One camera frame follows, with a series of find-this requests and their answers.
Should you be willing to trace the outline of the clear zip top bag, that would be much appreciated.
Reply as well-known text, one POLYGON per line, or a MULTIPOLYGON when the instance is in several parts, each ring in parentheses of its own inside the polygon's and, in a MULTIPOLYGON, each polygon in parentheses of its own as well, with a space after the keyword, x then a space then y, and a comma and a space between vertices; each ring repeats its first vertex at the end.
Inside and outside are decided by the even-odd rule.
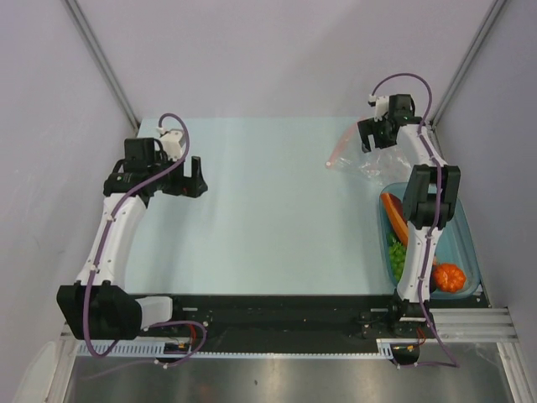
POLYGON ((379 186, 407 182, 412 171, 411 164, 398 145, 365 152, 357 123, 353 123, 343 132, 325 167, 379 186))

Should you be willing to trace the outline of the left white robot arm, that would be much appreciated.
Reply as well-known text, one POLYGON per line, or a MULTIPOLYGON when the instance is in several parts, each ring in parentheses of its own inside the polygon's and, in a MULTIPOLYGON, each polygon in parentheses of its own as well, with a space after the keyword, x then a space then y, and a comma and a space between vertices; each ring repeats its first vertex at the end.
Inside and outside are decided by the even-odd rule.
POLYGON ((75 338, 132 340, 155 324, 170 336, 184 329, 185 314, 168 296, 136 298, 123 287, 134 235, 150 199, 158 192, 197 198, 208 189, 200 158, 191 157, 191 174, 184 172, 189 146, 183 129, 125 140, 124 156, 103 185, 103 211, 89 256, 75 282, 61 286, 56 296, 75 338))

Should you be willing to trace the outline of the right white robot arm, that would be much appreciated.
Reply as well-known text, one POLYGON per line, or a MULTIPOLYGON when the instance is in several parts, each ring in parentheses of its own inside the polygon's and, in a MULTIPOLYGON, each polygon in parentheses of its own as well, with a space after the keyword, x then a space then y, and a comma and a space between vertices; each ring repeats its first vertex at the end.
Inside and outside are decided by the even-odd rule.
POLYGON ((388 309, 387 326, 406 337, 419 325, 429 326, 430 276, 438 241, 453 218, 461 171, 448 165, 427 136, 424 120, 415 115, 411 95, 368 96, 371 118, 357 123, 362 151, 399 146, 412 165, 402 207, 409 240, 402 277, 388 309))

